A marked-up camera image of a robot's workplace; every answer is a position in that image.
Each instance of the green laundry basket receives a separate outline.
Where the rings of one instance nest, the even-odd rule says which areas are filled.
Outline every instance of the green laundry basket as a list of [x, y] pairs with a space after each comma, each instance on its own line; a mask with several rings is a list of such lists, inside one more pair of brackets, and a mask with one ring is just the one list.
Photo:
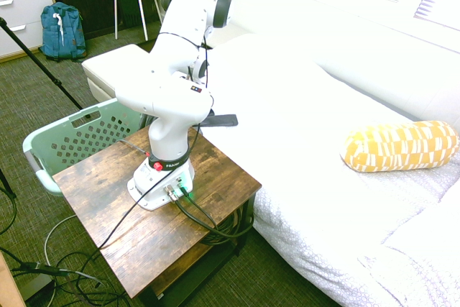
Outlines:
[[47, 191], [62, 196], [52, 176], [135, 133], [140, 117], [113, 98], [33, 131], [22, 149]]

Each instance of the white bedsheet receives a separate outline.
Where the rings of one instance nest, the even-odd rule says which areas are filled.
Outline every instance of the white bedsheet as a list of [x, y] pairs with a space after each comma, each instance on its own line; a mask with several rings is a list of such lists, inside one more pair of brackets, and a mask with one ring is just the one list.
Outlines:
[[213, 110], [239, 125], [203, 134], [262, 184], [254, 227], [301, 275], [343, 306], [400, 306], [359, 258], [439, 202], [458, 155], [432, 170], [350, 170], [339, 148], [351, 129], [407, 119], [271, 42], [240, 37], [209, 53]]
[[359, 261], [408, 307], [460, 306], [460, 182]]

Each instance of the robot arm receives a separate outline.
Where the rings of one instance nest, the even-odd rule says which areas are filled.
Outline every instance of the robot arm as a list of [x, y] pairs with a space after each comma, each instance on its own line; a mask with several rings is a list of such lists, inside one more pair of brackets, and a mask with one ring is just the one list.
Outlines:
[[[207, 117], [213, 100], [201, 84], [172, 74], [194, 64], [203, 38], [214, 27], [225, 27], [231, 17], [231, 0], [161, 0], [161, 4], [167, 11], [142, 84], [136, 79], [115, 90], [121, 104], [158, 118], [149, 128], [152, 155], [128, 182], [134, 200], [148, 192], [140, 204], [147, 210], [167, 203], [165, 188], [178, 189], [179, 180], [188, 192], [192, 190], [188, 129]], [[168, 170], [174, 172], [166, 178]]]
[[188, 128], [208, 115], [212, 98], [201, 85], [171, 75], [197, 61], [203, 37], [224, 27], [231, 17], [231, 0], [161, 0], [167, 10], [149, 54], [144, 82], [115, 90], [119, 102], [159, 119], [150, 127], [152, 154], [177, 160], [188, 148]]

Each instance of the black phone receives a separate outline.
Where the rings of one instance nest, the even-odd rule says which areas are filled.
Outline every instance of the black phone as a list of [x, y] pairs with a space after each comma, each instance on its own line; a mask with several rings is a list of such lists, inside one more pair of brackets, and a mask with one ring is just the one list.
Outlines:
[[238, 119], [235, 114], [210, 115], [207, 116], [201, 123], [201, 127], [217, 127], [217, 126], [236, 126]]

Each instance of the yellow patterned pillow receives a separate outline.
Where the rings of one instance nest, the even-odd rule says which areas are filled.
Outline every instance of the yellow patterned pillow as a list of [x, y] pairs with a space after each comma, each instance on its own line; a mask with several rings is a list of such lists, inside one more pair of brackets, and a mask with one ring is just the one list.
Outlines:
[[380, 124], [352, 131], [340, 156], [353, 170], [379, 172], [445, 165], [459, 136], [445, 122]]

